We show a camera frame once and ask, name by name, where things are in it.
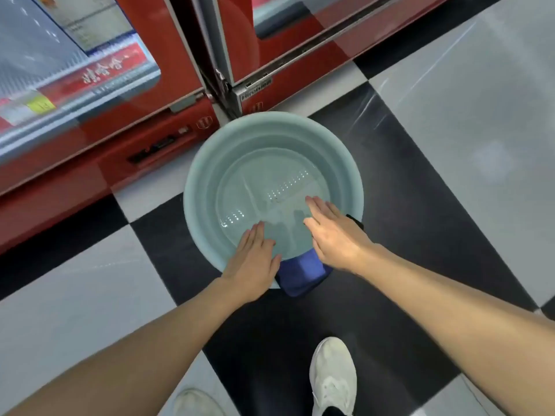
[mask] person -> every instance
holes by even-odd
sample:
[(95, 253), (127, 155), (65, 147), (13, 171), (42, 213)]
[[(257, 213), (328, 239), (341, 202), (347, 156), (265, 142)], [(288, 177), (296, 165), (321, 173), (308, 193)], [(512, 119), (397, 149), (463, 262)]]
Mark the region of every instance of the person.
[[(307, 197), (319, 258), (373, 284), (410, 315), (491, 398), (515, 416), (555, 414), (555, 323), (412, 264), (374, 244), (329, 202)], [(221, 277), (201, 293), (88, 357), (8, 414), (156, 415), (225, 319), (270, 287), (281, 257), (264, 223), (245, 232)], [(356, 369), (345, 344), (324, 339), (308, 374), (315, 416), (352, 415)], [(178, 414), (223, 416), (187, 390)]]

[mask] forearm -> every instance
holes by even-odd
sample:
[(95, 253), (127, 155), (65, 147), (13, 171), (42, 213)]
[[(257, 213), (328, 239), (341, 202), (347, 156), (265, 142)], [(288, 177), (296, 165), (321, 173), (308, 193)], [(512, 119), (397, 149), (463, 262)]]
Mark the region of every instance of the forearm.
[(9, 415), (156, 415), (204, 344), (242, 305), (220, 278), (171, 312), (80, 362)]
[(553, 414), (552, 321), (389, 254), (366, 255), (361, 275), (511, 414)]

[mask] yellow sticker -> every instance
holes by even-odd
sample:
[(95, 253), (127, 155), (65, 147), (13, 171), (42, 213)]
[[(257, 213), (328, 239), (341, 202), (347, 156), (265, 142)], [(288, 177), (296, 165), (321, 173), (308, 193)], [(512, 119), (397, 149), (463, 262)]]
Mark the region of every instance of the yellow sticker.
[(27, 102), (26, 105), (31, 111), (39, 115), (56, 109), (56, 106), (52, 102), (50, 102), (49, 98), (44, 95), (38, 95), (37, 97), (34, 97), (33, 99), (31, 99), (31, 101)]

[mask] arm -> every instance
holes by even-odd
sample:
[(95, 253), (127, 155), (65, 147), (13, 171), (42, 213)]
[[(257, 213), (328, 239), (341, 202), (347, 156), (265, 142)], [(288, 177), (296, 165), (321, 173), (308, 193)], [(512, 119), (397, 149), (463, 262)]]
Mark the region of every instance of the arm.
[(307, 204), (324, 263), (378, 288), (511, 414), (555, 414), (554, 322), (395, 256), (329, 202)]
[(243, 235), (222, 277), (193, 299), (80, 362), (10, 416), (156, 415), (226, 318), (272, 284), (281, 257), (264, 224)]

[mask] person's left hand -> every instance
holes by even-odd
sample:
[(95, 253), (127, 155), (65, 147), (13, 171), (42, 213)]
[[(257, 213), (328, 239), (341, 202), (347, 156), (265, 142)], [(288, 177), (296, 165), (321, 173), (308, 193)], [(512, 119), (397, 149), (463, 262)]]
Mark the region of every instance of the person's left hand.
[(253, 225), (243, 233), (222, 273), (245, 303), (257, 300), (270, 288), (281, 263), (281, 254), (272, 259), (274, 245), (272, 239), (264, 239), (264, 222)]

